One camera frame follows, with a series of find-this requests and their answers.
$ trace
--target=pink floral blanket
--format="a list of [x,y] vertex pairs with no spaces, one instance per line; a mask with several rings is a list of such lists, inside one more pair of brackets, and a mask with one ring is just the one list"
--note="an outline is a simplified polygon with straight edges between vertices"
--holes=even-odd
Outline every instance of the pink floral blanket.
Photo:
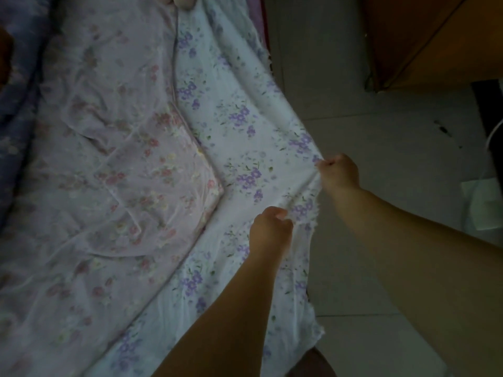
[[173,104],[174,7],[64,2],[0,238],[0,375],[86,370],[170,278],[223,193]]

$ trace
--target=power cord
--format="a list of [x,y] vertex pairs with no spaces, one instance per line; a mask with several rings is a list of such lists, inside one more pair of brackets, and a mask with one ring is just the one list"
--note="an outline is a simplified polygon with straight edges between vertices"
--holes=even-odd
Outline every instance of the power cord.
[[[487,136],[487,140],[485,141],[485,152],[487,154],[489,154],[491,140],[493,139],[494,134],[500,128],[501,125],[503,125],[503,119],[501,119],[500,122],[494,126],[494,128],[491,131],[491,133],[489,134],[489,136]],[[461,229],[464,233],[466,233],[468,230],[468,228],[467,228],[468,217],[470,215],[470,206],[473,202],[475,190],[477,190],[477,188],[480,184],[480,181],[485,177],[485,175],[489,171],[490,167],[491,167],[491,156],[489,155],[489,156],[487,156],[485,166],[484,166],[482,172],[480,173],[479,178],[477,179],[477,181],[473,185],[472,189],[470,190],[470,192],[468,194],[468,199],[466,200],[466,202],[463,205],[463,210],[462,210],[462,214],[461,214]]]

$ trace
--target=cabinet door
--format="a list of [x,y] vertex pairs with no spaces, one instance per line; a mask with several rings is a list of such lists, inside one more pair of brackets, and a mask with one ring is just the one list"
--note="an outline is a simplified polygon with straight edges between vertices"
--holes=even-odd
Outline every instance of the cabinet door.
[[503,0],[465,0],[393,88],[503,77]]
[[463,0],[364,0],[364,20],[379,88],[389,87]]

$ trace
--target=gray floor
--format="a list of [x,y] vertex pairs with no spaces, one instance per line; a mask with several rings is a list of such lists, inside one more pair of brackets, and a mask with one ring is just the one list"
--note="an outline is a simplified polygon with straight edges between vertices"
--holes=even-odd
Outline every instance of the gray floor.
[[[266,10],[275,77],[323,155],[349,154],[363,187],[460,228],[459,184],[479,177],[486,159],[470,88],[366,93],[356,0],[266,0]],[[308,290],[326,330],[318,347],[337,375],[444,376],[444,363],[358,259],[359,244],[329,200],[320,202]],[[472,231],[503,243],[501,231]]]

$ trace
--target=white fabric with purple flowers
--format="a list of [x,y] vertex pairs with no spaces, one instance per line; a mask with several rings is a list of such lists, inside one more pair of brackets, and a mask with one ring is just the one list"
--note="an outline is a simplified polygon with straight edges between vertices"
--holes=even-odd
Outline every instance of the white fabric with purple flowers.
[[88,375],[151,375],[246,259],[252,221],[271,205],[295,222],[262,363],[262,375],[284,375],[323,334],[306,296],[319,151],[273,81],[246,0],[198,0],[179,12],[174,78],[178,107],[224,196],[189,257]]

